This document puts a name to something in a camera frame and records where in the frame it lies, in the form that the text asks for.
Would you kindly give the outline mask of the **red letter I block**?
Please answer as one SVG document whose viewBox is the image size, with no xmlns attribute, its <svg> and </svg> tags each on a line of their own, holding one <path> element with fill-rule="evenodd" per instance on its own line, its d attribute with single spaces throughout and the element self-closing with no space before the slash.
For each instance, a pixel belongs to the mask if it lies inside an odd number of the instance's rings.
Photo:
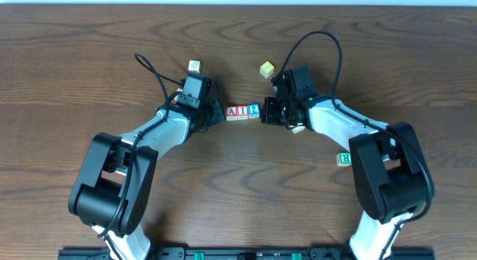
<svg viewBox="0 0 477 260">
<path fill-rule="evenodd" d="M 249 119 L 249 112 L 248 106 L 237 106 L 237 118 L 238 120 L 248 120 Z"/>
</svg>

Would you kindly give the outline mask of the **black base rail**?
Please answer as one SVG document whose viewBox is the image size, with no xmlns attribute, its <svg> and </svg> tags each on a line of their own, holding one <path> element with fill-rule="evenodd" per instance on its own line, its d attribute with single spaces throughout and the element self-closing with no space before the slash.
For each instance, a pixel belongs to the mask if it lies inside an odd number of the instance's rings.
<svg viewBox="0 0 477 260">
<path fill-rule="evenodd" d="M 59 250 L 59 260 L 113 259 L 109 249 Z M 149 253 L 145 259 L 154 260 L 340 260 L 355 259 L 351 251 L 338 247 L 312 247 L 307 250 L 240 250 L 240 249 L 184 249 L 161 247 Z M 386 259 L 434 260 L 430 249 L 395 249 Z"/>
</svg>

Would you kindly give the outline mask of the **plain white wooden block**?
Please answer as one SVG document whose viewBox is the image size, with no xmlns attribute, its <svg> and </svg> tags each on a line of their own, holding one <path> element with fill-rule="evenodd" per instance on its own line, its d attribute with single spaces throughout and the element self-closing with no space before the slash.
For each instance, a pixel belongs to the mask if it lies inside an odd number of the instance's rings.
<svg viewBox="0 0 477 260">
<path fill-rule="evenodd" d="M 296 134 L 296 133 L 299 133 L 303 130 L 305 130 L 306 128 L 304 126 L 296 126 L 296 127 L 293 127 L 291 130 L 293 132 L 293 134 Z"/>
</svg>

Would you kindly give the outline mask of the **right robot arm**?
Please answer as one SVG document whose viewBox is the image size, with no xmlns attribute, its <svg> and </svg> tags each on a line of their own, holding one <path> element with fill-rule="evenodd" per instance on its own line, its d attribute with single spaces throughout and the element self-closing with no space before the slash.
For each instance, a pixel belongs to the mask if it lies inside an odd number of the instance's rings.
<svg viewBox="0 0 477 260">
<path fill-rule="evenodd" d="M 392 245 L 402 227 L 423 218 L 435 194 L 414 128 L 369 119 L 324 95 L 267 97 L 263 111 L 265 124 L 303 126 L 349 152 L 363 214 L 342 256 L 395 257 Z"/>
</svg>

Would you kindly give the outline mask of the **white block soccer ball picture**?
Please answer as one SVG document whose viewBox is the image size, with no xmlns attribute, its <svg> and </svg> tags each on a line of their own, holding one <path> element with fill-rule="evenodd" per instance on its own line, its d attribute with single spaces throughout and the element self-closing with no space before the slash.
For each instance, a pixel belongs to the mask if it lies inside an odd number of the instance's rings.
<svg viewBox="0 0 477 260">
<path fill-rule="evenodd" d="M 199 60 L 190 60 L 188 66 L 189 72 L 194 72 L 200 74 L 201 71 L 201 61 Z"/>
</svg>

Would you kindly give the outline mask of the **red letter A block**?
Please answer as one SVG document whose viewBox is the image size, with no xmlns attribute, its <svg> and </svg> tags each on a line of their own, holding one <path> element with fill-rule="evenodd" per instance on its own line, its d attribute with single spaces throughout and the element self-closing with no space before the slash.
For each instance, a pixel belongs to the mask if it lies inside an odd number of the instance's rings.
<svg viewBox="0 0 477 260">
<path fill-rule="evenodd" d="M 228 121 L 237 121 L 238 120 L 237 107 L 236 106 L 227 107 L 226 119 Z"/>
</svg>

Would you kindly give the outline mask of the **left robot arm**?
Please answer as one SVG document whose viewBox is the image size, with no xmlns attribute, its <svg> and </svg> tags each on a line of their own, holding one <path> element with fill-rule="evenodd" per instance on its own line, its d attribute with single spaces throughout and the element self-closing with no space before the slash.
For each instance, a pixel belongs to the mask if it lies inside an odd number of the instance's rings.
<svg viewBox="0 0 477 260">
<path fill-rule="evenodd" d="M 73 185 L 69 212 L 104 239 L 111 259 L 146 259 L 151 242 L 141 221 L 157 160 L 193 133 L 223 120 L 223 107 L 212 97 L 196 107 L 163 105 L 129 133 L 97 134 Z"/>
</svg>

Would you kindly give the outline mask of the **green letter R block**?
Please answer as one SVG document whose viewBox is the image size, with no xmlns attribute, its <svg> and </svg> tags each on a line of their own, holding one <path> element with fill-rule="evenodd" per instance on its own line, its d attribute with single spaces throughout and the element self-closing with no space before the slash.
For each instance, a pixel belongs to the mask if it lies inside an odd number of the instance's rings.
<svg viewBox="0 0 477 260">
<path fill-rule="evenodd" d="M 340 152 L 336 156 L 337 166 L 346 167 L 352 165 L 351 155 L 349 152 Z"/>
</svg>

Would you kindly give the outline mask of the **blue number 2 block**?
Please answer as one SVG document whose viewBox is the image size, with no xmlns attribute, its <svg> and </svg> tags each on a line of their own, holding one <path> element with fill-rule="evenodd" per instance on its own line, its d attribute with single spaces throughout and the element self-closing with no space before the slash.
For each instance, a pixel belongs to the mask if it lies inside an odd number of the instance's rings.
<svg viewBox="0 0 477 260">
<path fill-rule="evenodd" d="M 259 118 L 260 117 L 260 107 L 258 104 L 249 104 L 248 109 L 248 118 Z"/>
</svg>

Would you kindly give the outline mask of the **yellow top letter block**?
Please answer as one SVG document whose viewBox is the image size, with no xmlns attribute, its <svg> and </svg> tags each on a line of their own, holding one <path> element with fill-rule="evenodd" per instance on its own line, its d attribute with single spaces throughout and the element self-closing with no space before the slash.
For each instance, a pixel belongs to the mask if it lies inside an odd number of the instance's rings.
<svg viewBox="0 0 477 260">
<path fill-rule="evenodd" d="M 274 73 L 274 65 L 270 61 L 265 61 L 259 69 L 259 73 L 264 78 L 269 78 Z"/>
</svg>

